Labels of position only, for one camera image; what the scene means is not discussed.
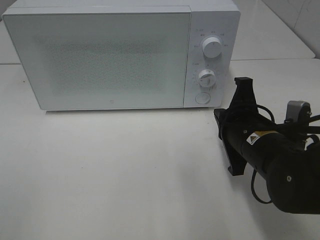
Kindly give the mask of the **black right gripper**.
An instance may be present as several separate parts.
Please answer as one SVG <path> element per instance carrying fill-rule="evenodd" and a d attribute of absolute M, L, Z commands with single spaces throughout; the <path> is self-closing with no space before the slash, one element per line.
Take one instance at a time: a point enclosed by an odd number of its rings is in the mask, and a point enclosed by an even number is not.
<path fill-rule="evenodd" d="M 231 145 L 227 132 L 236 133 L 240 136 L 246 135 L 254 119 L 262 120 L 263 116 L 259 109 L 269 114 L 268 121 L 274 123 L 273 113 L 265 106 L 257 106 L 253 79 L 249 77 L 235 77 L 236 90 L 232 97 L 229 108 L 216 108 L 213 111 L 214 118 L 218 126 L 218 137 L 222 140 L 226 155 L 229 160 L 228 171 L 232 176 L 242 176 L 244 174 L 247 161 Z"/>

